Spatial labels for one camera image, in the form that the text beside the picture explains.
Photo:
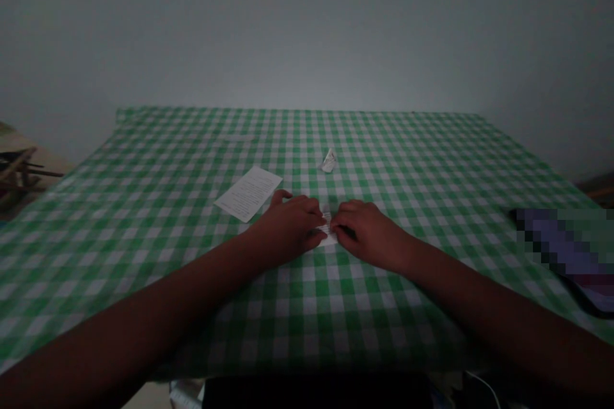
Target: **left arm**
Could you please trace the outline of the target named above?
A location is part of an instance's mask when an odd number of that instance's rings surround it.
[[[245,233],[121,300],[51,341],[0,376],[3,404],[94,405],[143,379],[189,327],[245,283],[316,247],[326,236],[314,198],[278,190]]]

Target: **white cable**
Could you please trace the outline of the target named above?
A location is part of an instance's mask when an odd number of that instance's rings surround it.
[[[469,371],[465,371],[467,374],[469,374],[471,377],[476,378],[477,380],[479,380],[480,382],[482,382],[484,385],[486,385],[488,388],[490,388],[492,395],[494,396],[494,402],[497,403],[497,407],[498,409],[501,409],[501,405],[499,404],[499,398],[497,398],[497,393],[494,392],[494,390],[492,389],[492,387],[488,384],[488,382],[486,382],[483,378],[478,377],[476,374],[474,373],[470,373]]]

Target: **green checkered tablecloth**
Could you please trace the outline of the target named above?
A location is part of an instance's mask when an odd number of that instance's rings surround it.
[[[339,163],[325,174],[329,147]],[[111,138],[0,233],[2,368],[244,231],[213,202],[253,165],[333,210],[373,201],[408,232],[614,343],[612,321],[587,316],[551,272],[518,255],[503,212],[595,205],[481,117],[142,107],[120,110]],[[331,245],[246,286],[157,377],[450,369],[478,351],[414,284]]]

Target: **hand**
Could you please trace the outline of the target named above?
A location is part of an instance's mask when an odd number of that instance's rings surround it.
[[[418,239],[381,213],[373,203],[350,200],[331,221],[339,244],[371,265],[407,276]]]
[[[326,223],[315,198],[305,195],[292,198],[285,190],[276,190],[269,209],[246,231],[253,244],[264,247],[267,268],[289,262],[315,248],[326,238],[314,229]]]

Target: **right arm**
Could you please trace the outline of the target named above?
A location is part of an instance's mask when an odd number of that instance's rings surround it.
[[[415,282],[509,362],[571,394],[614,397],[609,344],[407,234],[373,203],[352,200],[339,210],[331,228],[343,247]]]

